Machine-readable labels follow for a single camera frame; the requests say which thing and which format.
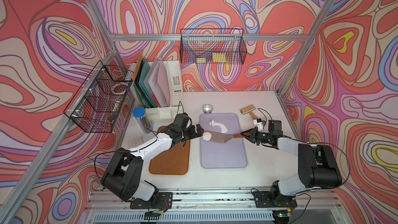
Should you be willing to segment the white dough piece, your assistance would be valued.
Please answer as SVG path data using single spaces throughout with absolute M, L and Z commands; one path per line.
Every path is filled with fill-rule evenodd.
M 216 122 L 214 119 L 209 123 L 212 127 L 219 127 L 220 128 L 220 133 L 227 133 L 228 129 L 227 127 L 219 122 Z

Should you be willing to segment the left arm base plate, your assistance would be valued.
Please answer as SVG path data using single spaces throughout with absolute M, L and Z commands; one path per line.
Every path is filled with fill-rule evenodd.
M 158 192 L 147 201 L 135 198 L 130 202 L 130 209 L 160 209 L 166 210 L 172 208 L 173 193 Z

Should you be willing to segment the round cut dough wrapper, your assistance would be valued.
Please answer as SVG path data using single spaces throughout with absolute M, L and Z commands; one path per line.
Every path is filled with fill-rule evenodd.
M 210 132 L 204 132 L 202 138 L 204 141 L 210 141 L 212 138 L 212 134 Z

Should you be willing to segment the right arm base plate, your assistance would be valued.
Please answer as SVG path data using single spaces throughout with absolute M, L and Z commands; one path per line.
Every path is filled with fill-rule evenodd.
M 283 196 L 271 191 L 259 191 L 256 188 L 252 188 L 250 193 L 254 198 L 256 208 L 273 207 L 294 209 L 297 207 L 295 197 Z

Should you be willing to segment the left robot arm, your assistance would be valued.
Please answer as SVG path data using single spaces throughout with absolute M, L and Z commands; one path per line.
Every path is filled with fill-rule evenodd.
M 187 113 L 177 114 L 174 121 L 156 133 L 152 140 L 137 148 L 116 150 L 101 178 L 101 185 L 124 202 L 139 199 L 154 205 L 159 190 L 141 179 L 144 164 L 203 133 L 201 125 L 193 125 Z

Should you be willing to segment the round metal cutter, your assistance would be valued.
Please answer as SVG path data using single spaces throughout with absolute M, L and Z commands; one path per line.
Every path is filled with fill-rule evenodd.
M 203 105 L 203 113 L 210 114 L 212 113 L 213 107 L 210 104 Z

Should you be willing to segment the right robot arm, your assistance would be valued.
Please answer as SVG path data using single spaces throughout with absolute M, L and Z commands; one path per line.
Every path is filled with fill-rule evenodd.
M 249 142 L 285 151 L 297 157 L 297 173 L 273 182 L 267 199 L 274 206 L 291 202 L 297 195 L 315 189 L 334 189 L 343 184 L 332 148 L 327 144 L 309 144 L 283 134 L 282 122 L 270 120 L 268 131 L 257 127 L 240 133 Z

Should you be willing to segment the lilac plastic cutting mat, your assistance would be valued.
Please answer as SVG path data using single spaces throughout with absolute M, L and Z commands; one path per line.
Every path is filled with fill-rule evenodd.
M 241 128 L 234 113 L 202 114 L 199 124 L 204 129 L 200 138 L 201 165 L 205 169 L 236 169 L 247 166 L 243 139 L 231 139 L 225 143 L 208 140 L 207 132 L 239 134 Z

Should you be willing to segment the wooden dough roller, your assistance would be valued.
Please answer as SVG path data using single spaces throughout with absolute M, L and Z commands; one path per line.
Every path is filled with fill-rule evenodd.
M 259 118 L 255 115 L 254 110 L 256 110 L 254 105 L 249 105 L 240 109 L 240 113 L 243 115 L 249 114 L 254 120 L 257 120 Z

